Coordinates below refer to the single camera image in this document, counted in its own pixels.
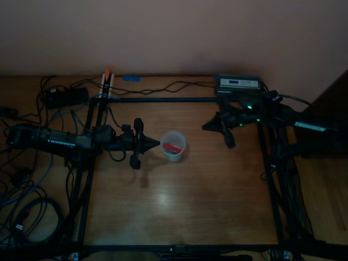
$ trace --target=plastic cup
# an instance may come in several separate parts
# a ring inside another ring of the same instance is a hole
[[[176,146],[181,149],[181,151],[177,154],[170,153],[167,149],[163,147],[163,144],[169,143],[170,145]],[[167,157],[167,160],[172,162],[177,162],[181,159],[183,152],[186,148],[186,139],[183,134],[172,130],[163,135],[161,138],[161,149]]]

